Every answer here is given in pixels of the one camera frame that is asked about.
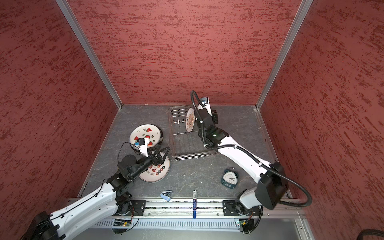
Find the white watermelon pattern plate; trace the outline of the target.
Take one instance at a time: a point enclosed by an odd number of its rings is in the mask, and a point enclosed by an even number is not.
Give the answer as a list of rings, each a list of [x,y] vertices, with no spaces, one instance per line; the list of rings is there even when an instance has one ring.
[[[129,142],[134,145],[135,140],[138,138],[148,138],[150,141],[148,145],[149,149],[158,146],[158,141],[160,139],[160,131],[158,126],[152,124],[144,124],[138,126],[132,131]]]

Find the brown patterned plate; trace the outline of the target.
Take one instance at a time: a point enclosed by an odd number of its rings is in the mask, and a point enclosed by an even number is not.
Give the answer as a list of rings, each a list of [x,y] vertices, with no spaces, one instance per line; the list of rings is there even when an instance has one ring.
[[[189,108],[186,114],[186,131],[191,133],[195,125],[195,111],[193,108]]]

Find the light blue clip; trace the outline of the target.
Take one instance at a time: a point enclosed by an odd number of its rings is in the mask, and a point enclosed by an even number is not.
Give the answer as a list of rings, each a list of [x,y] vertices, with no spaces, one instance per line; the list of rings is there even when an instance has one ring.
[[[171,201],[171,196],[172,196],[172,191],[161,191],[161,198],[167,202],[170,202]]]

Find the blue marker pen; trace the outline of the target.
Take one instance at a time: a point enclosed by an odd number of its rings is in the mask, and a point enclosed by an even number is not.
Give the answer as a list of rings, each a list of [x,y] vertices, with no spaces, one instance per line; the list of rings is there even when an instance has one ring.
[[[193,190],[193,219],[197,218],[197,190]]]

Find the green alarm clock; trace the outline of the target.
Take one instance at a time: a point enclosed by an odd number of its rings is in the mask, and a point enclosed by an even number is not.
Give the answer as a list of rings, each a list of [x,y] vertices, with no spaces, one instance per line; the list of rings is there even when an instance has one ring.
[[[224,171],[221,184],[228,189],[234,190],[238,185],[238,177],[239,175],[235,168],[228,168]]]

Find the left small circuit board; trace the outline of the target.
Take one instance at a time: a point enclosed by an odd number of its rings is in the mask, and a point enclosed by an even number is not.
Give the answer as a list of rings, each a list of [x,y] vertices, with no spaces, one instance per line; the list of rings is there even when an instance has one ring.
[[[123,234],[131,228],[132,220],[115,219],[112,224],[112,231],[115,235]]]

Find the small circuit board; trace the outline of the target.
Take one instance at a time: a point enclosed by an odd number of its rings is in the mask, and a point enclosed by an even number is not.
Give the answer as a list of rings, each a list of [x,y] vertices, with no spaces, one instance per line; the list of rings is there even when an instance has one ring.
[[[115,235],[123,234],[131,228],[132,220],[115,219],[112,224],[112,231]]]
[[[255,221],[253,219],[239,220],[238,227],[242,234],[250,234],[255,227]]]

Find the right small circuit board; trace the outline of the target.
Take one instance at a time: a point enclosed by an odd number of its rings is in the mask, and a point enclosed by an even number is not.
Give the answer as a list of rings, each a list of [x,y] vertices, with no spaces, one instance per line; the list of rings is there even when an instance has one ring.
[[[250,234],[255,227],[255,221],[253,219],[239,220],[238,227],[242,234]]]

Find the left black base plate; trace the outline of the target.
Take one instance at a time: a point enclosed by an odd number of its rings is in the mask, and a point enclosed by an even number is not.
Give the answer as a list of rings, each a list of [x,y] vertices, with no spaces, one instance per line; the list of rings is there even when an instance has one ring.
[[[142,216],[146,208],[146,203],[146,200],[130,200],[118,207],[117,215],[131,216],[132,214],[138,214]]]

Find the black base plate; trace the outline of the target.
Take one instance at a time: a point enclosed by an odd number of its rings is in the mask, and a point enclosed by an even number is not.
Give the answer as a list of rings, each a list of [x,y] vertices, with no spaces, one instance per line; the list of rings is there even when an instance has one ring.
[[[131,216],[132,214],[138,214],[142,216],[146,208],[146,203],[146,200],[130,200],[118,207],[117,215]]]
[[[260,206],[253,207],[252,209],[247,209],[239,201],[235,200],[223,200],[223,213],[224,216],[243,216],[243,217],[259,217],[262,216],[262,209]]]

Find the aluminium front rail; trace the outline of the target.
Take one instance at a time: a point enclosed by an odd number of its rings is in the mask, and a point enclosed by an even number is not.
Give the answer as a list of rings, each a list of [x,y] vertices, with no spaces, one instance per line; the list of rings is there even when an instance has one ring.
[[[146,200],[144,218],[189,218],[193,217],[193,199],[173,198],[170,202],[162,198],[134,199]],[[224,216],[222,201],[218,198],[197,198],[197,218],[237,218],[242,216]],[[270,219],[305,219],[304,210],[297,207],[276,205],[273,210],[262,209],[264,218]]]

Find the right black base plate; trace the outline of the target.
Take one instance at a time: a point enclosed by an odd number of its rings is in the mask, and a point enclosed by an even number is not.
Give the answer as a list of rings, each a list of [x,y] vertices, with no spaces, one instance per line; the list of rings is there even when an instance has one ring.
[[[247,209],[239,201],[235,200],[223,200],[223,213],[224,216],[243,216],[243,217],[259,217],[262,216],[262,209],[260,206],[253,207],[252,209]]]

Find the left aluminium corner post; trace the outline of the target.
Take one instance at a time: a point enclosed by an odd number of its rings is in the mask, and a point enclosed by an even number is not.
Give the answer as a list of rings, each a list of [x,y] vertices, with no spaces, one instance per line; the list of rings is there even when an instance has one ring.
[[[95,51],[93,50],[89,40],[86,37],[86,34],[84,33],[82,27],[80,26],[78,20],[75,17],[75,14],[73,13],[68,1],[65,0],[56,0],[56,3],[58,4],[61,12],[63,13],[64,17],[66,18],[67,22],[69,23],[72,31],[76,35],[78,41],[80,42],[81,46],[83,47],[85,53],[87,54],[89,60],[91,61],[93,67],[95,68],[96,72],[98,73],[99,77],[101,78],[102,82],[104,83],[106,89],[108,90],[110,96],[114,100],[118,110],[120,111],[123,107],[123,102],[121,101],[117,91],[115,90],[110,78],[108,77],[106,71],[104,70],[99,58],[97,57]]]

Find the aluminium corner post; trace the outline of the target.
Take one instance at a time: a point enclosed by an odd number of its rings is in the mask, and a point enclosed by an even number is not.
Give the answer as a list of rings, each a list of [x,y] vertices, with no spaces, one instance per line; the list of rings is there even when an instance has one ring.
[[[56,3],[58,4],[61,12],[63,13],[64,17],[66,18],[67,22],[69,23],[72,31],[76,35],[78,41],[80,42],[81,46],[83,47],[85,53],[87,54],[89,60],[91,61],[93,67],[95,68],[96,72],[98,73],[99,77],[101,78],[102,82],[104,83],[106,89],[108,90],[110,96],[114,100],[118,110],[120,111],[123,107],[123,102],[121,101],[117,91],[115,90],[110,78],[108,77],[106,71],[104,70],[99,58],[97,57],[95,51],[93,50],[89,40],[86,37],[86,34],[84,33],[82,27],[80,26],[78,20],[75,17],[75,14],[73,13],[68,1],[65,0],[56,0]]]
[[[256,103],[256,110],[260,111],[278,73],[280,68],[282,67],[284,60],[301,28],[301,25],[304,22],[304,19],[313,3],[313,0],[302,0],[301,4],[298,8],[298,11],[293,19],[293,22],[290,26],[290,29],[286,35],[286,38],[283,42],[281,50],[279,51],[278,57],[275,61],[275,64],[272,67],[270,75],[266,81],[266,84],[261,92],[261,95]]]

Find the right aluminium corner post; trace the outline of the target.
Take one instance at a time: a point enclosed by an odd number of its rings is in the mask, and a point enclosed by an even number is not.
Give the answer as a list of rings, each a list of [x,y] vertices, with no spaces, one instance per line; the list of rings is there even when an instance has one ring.
[[[278,57],[275,61],[275,64],[272,67],[270,75],[266,81],[266,84],[261,92],[261,95],[256,103],[256,110],[260,111],[278,73],[280,68],[282,67],[284,60],[301,28],[301,25],[304,22],[304,19],[313,3],[313,0],[302,0],[301,4],[298,8],[298,11],[293,19],[293,22],[290,26],[290,29],[286,35],[286,38],[283,42],[281,50],[279,51]]]

